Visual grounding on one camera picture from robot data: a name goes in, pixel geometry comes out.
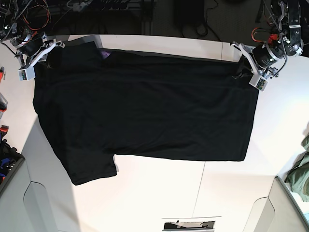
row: blue object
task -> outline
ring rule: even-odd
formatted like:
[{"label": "blue object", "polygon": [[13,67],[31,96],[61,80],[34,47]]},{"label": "blue object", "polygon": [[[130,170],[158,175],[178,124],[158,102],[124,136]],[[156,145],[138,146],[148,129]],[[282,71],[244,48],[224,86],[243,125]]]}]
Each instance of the blue object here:
[{"label": "blue object", "polygon": [[3,159],[3,160],[1,160],[1,167],[4,165],[4,164],[6,164],[6,163],[8,163],[8,162],[10,162],[11,160],[9,159],[9,158],[5,158],[5,159]]}]

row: black cable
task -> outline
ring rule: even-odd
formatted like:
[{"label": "black cable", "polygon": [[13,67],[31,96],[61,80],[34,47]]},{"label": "black cable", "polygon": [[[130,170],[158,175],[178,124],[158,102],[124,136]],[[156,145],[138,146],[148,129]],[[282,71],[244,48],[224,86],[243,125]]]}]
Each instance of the black cable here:
[{"label": "black cable", "polygon": [[6,48],[7,48],[7,49],[9,49],[9,50],[10,50],[10,52],[12,52],[12,53],[14,54],[14,56],[16,56],[16,53],[15,53],[15,52],[13,52],[13,50],[12,50],[12,49],[10,49],[8,45],[6,45],[5,43],[1,43],[1,44],[2,44],[2,45],[4,45],[4,46],[6,46]]},{"label": "black cable", "polygon": [[54,27],[56,26],[56,24],[63,18],[63,16],[65,16],[70,10],[72,10],[73,8],[70,8],[69,10],[67,10],[59,19],[58,21],[55,22],[55,24],[52,27],[52,30],[54,29]]},{"label": "black cable", "polygon": [[196,33],[200,36],[200,37],[206,37],[209,33],[209,30],[213,33],[213,35],[217,38],[218,41],[221,41],[220,37],[218,36],[218,34],[208,25],[208,11],[209,10],[213,10],[213,9],[216,9],[218,6],[219,6],[219,3],[217,2],[217,0],[214,0],[214,2],[216,3],[216,5],[214,7],[208,7],[206,9],[206,12],[205,12],[205,17],[204,17],[204,22],[202,22],[203,26],[205,27],[205,32],[200,34],[198,31],[197,31],[197,28],[196,28]]},{"label": "black cable", "polygon": [[185,36],[184,36],[184,34],[183,34],[183,26],[182,26],[182,28],[181,28],[181,33],[182,33],[182,36],[183,36],[183,38],[185,38]]},{"label": "black cable", "polygon": [[286,54],[286,51],[285,51],[285,48],[284,48],[284,41],[283,41],[283,38],[281,36],[281,44],[283,46],[283,51],[284,51],[284,55],[285,55],[285,61],[284,61],[284,64],[283,66],[278,70],[278,72],[276,72],[276,74],[274,76],[278,76],[278,74],[280,73],[280,71],[285,67],[286,63],[288,62],[288,55]]},{"label": "black cable", "polygon": [[255,23],[261,23],[263,7],[264,7],[264,2],[263,2],[263,0],[261,0],[260,6],[259,6],[259,11],[257,12],[256,18],[255,18]]}]

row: cable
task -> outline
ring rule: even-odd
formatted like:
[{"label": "cable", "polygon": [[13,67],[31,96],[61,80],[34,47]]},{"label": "cable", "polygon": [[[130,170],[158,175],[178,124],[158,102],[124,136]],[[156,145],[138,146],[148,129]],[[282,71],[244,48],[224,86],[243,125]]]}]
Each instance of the cable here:
[{"label": "cable", "polygon": [[208,30],[210,30],[212,33],[213,33],[213,35],[217,38],[217,40],[220,42],[221,41],[221,39],[220,39],[220,37],[218,36],[218,34],[208,25],[208,11],[209,10],[213,10],[213,9],[215,9],[215,8],[217,8],[218,6],[219,6],[219,3],[217,2],[217,0],[214,0],[214,2],[216,3],[216,5],[214,6],[214,7],[209,7],[209,8],[207,8],[206,9],[206,12],[205,12],[205,17],[204,17],[204,22],[203,22],[203,26],[205,27],[205,32],[203,33],[203,34],[200,34],[198,31],[197,31],[197,29],[196,29],[196,32],[197,32],[197,34],[199,35],[199,36],[201,36],[201,37],[206,37],[207,35],[208,35]]},{"label": "cable", "polygon": [[271,16],[269,16],[268,18],[266,17],[266,12],[265,12],[265,4],[263,4],[263,14],[264,14],[264,19],[266,20],[267,24],[270,26],[270,27],[273,27],[273,23],[271,24],[269,22],[269,18],[271,18]]},{"label": "cable", "polygon": [[71,2],[72,0],[69,0],[68,2],[67,2],[67,7],[69,7],[69,8],[73,8],[73,6],[69,6],[69,3]]},{"label": "cable", "polygon": [[47,26],[47,24],[51,21],[51,16],[50,16],[50,12],[49,12],[49,8],[48,8],[48,4],[47,4],[46,0],[43,0],[43,2],[45,3],[45,6],[39,4],[39,3],[37,2],[37,0],[35,0],[35,2],[37,3],[37,5],[31,7],[30,9],[33,9],[33,8],[36,8],[36,7],[42,7],[43,9],[45,9],[45,10],[46,10],[46,17],[47,17],[46,22],[45,22],[45,23],[43,24],[43,26],[41,26],[40,28],[36,28],[36,29],[35,29],[35,28],[32,28],[32,27],[30,26],[30,22],[28,22],[27,17],[26,17],[25,15],[23,15],[23,20],[24,20],[24,22],[26,23],[27,27],[28,27],[30,30],[41,30],[41,29],[45,28],[45,27]]},{"label": "cable", "polygon": [[6,40],[6,38],[8,38],[14,24],[16,23],[16,20],[19,19],[19,17],[24,13],[24,11],[28,8],[28,6],[30,5],[30,3],[32,2],[33,0],[29,0],[28,3],[25,5],[25,7],[21,10],[21,12],[17,15],[16,19],[14,19],[14,22],[12,23],[8,33],[5,35],[5,37],[0,41],[0,43],[2,44],[3,41]]},{"label": "cable", "polygon": [[264,5],[266,6],[267,11],[269,12],[269,14],[270,14],[270,16],[271,16],[271,18],[272,18],[274,24],[276,25],[276,28],[277,28],[278,32],[279,32],[281,45],[282,45],[283,52],[284,52],[284,55],[285,55],[285,61],[284,61],[283,66],[282,66],[282,67],[278,70],[278,72],[276,72],[276,74],[274,75],[274,76],[277,76],[277,75],[281,72],[281,70],[285,67],[285,65],[286,65],[286,63],[287,63],[287,61],[288,61],[288,55],[286,54],[286,50],[285,50],[285,47],[284,47],[284,41],[283,41],[283,38],[282,38],[282,35],[281,35],[281,31],[280,31],[280,29],[279,29],[279,25],[277,24],[277,22],[276,22],[276,20],[275,20],[275,18],[274,18],[274,16],[273,16],[273,13],[272,13],[272,12],[269,10],[269,8],[267,7],[265,0],[263,0],[263,1],[264,1]]},{"label": "cable", "polygon": [[63,16],[65,16],[70,10],[72,10],[74,7],[70,8],[69,10],[67,10],[61,17],[60,19],[58,19],[58,21],[55,22],[55,24],[53,25],[52,30],[54,29],[54,27],[56,26],[56,24],[63,18]]},{"label": "cable", "polygon": [[263,0],[261,0],[260,5],[259,5],[259,11],[257,12],[257,15],[255,17],[255,23],[261,23],[261,17],[262,17],[262,13],[263,13],[263,6],[264,6],[264,2],[263,2]]},{"label": "cable", "polygon": [[12,49],[10,49],[8,45],[6,45],[5,43],[1,43],[1,44],[2,44],[2,45],[4,45],[7,49],[9,49],[9,50],[10,50],[10,52],[12,52],[12,53],[14,54],[14,56],[16,56],[16,53],[15,53],[15,52],[13,52],[13,50],[12,50]]},{"label": "cable", "polygon": [[285,47],[284,47],[284,44],[283,44],[284,41],[283,41],[283,38],[282,38],[281,35],[280,35],[280,40],[281,40],[281,44],[282,44],[284,55],[285,55],[285,61],[284,61],[283,66],[278,70],[278,72],[276,72],[276,74],[274,76],[277,76],[280,73],[280,71],[285,67],[286,63],[288,62],[288,55],[286,54]]},{"label": "cable", "polygon": [[274,24],[276,25],[277,30],[278,30],[279,32],[281,32],[280,29],[279,29],[279,25],[277,24],[276,19],[274,18],[273,13],[269,10],[269,8],[268,8],[268,6],[267,6],[265,0],[263,0],[263,2],[264,2],[264,6],[266,6],[266,9],[267,9],[268,13],[270,14],[270,17],[271,17],[272,21],[273,21]]},{"label": "cable", "polygon": [[30,41],[32,41],[33,37],[34,37],[37,33],[38,33],[38,31],[36,30],[36,31],[31,35],[30,39],[29,39],[27,42],[21,43],[21,44],[22,44],[22,45],[25,45],[25,44],[29,43]]},{"label": "cable", "polygon": [[255,41],[255,42],[261,42],[261,43],[263,43],[263,41],[261,41],[261,40],[256,40],[255,39],[255,34],[257,33],[257,31],[256,30],[258,30],[258,29],[260,29],[260,28],[254,28],[253,30],[252,30],[252,32],[251,32],[251,38]]},{"label": "cable", "polygon": [[0,41],[0,44],[4,45],[10,52],[12,52],[14,54],[14,56],[16,56],[16,53],[9,48],[8,45],[6,45],[5,43],[3,43],[6,38],[8,38],[12,28],[13,28],[13,25],[16,23],[16,20],[19,19],[19,17],[24,13],[24,11],[28,8],[28,6],[30,5],[30,3],[32,2],[33,0],[29,0],[28,3],[25,5],[25,7],[21,10],[21,12],[17,15],[16,19],[14,20],[14,22],[12,23],[9,31],[7,32],[7,34],[5,35],[5,37]]}]

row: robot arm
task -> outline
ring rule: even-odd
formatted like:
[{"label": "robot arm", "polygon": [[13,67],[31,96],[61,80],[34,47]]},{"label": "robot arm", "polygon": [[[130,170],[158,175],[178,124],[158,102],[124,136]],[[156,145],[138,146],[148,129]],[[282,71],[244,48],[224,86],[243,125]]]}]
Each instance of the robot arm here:
[{"label": "robot arm", "polygon": [[20,80],[31,80],[35,77],[34,65],[46,61],[48,53],[55,47],[64,47],[56,41],[47,41],[45,33],[39,29],[32,29],[27,25],[24,12],[31,6],[33,0],[0,0],[0,43],[10,41],[17,49],[14,53],[18,58],[21,68],[18,70]]},{"label": "robot arm", "polygon": [[[250,49],[244,44],[232,43],[246,59],[243,66],[251,70],[253,76],[250,84],[260,91],[263,91],[268,81],[273,77],[278,77],[279,72],[284,68],[288,56],[301,55],[303,51],[303,41],[301,39],[300,26],[300,6],[298,0],[273,0],[271,2],[271,12],[264,0],[266,9],[269,11],[275,32],[271,34],[267,43],[263,43],[254,49]],[[285,63],[280,70],[272,65],[279,60],[285,59]]]}]

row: red object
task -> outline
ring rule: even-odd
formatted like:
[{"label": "red object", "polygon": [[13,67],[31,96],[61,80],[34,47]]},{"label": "red object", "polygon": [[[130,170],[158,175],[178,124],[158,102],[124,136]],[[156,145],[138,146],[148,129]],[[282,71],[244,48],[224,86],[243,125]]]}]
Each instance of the red object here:
[{"label": "red object", "polygon": [[271,34],[270,37],[268,38],[268,44],[272,44],[272,42],[275,40],[277,41],[279,36],[277,34]]},{"label": "red object", "polygon": [[6,111],[6,105],[3,102],[0,102],[0,112],[5,112]]},{"label": "red object", "polygon": [[2,132],[8,132],[8,131],[9,131],[9,128],[6,127],[6,126],[1,126],[1,127],[0,127],[0,131],[2,131]]},{"label": "red object", "polygon": [[3,77],[4,77],[4,70],[1,68],[0,69],[0,82],[1,82]]}]

